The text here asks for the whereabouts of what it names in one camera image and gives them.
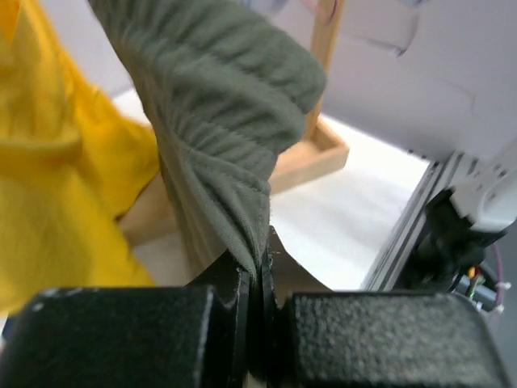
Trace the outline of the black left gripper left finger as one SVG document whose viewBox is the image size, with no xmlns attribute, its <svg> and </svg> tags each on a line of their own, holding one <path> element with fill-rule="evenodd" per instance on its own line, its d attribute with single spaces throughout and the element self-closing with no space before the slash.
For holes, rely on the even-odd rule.
<svg viewBox="0 0 517 388">
<path fill-rule="evenodd" d="M 242 387 L 246 380 L 250 274 L 226 252 L 187 284 L 202 289 L 198 358 L 201 387 Z"/>
</svg>

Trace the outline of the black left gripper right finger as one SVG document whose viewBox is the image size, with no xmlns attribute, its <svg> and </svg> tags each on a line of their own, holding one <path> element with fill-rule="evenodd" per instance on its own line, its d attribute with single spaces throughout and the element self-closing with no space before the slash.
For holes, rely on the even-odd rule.
<svg viewBox="0 0 517 388">
<path fill-rule="evenodd" d="M 258 375 L 267 387 L 334 387 L 332 292 L 294 260 L 273 227 L 259 275 Z"/>
</svg>

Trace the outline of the dark olive shorts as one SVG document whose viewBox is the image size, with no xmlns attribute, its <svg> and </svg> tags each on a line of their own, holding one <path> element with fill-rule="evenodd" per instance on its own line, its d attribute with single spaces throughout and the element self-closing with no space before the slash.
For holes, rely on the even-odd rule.
<svg viewBox="0 0 517 388">
<path fill-rule="evenodd" d="M 233 1 L 93 1 L 158 141 L 190 259 L 224 251 L 255 274 L 269 179 L 326 86 L 317 60 Z"/>
</svg>

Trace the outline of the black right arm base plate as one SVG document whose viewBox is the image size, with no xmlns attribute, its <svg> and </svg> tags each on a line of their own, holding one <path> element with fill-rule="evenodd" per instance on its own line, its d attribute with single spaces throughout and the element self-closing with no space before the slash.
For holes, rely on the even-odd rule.
<svg viewBox="0 0 517 388">
<path fill-rule="evenodd" d="M 462 276 L 485 259 L 485 249 L 506 229 L 482 232 L 460 216 L 451 202 L 453 190 L 439 192 L 425 208 L 425 224 L 396 286 L 399 289 L 451 292 Z"/>
</svg>

